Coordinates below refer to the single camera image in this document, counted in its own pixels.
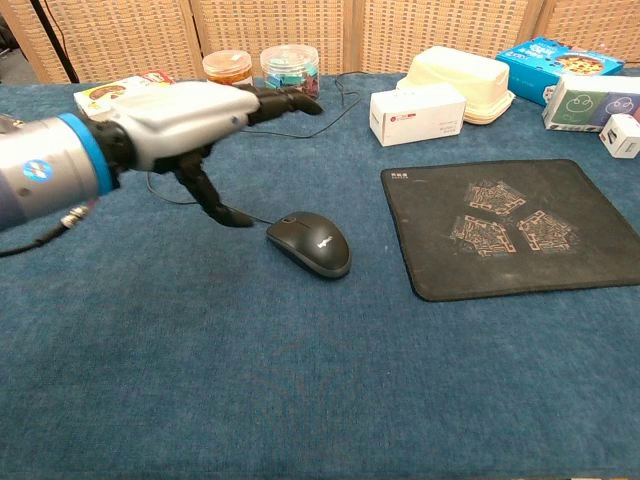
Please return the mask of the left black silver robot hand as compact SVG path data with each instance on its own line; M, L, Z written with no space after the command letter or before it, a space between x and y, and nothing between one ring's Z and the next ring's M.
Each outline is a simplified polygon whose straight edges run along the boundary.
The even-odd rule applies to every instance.
M247 126L287 112L319 115L322 107L300 90L184 81L121 98L108 121L126 134L127 169L175 175L204 212L217 223L248 228L253 220L224 205L203 170L211 147Z

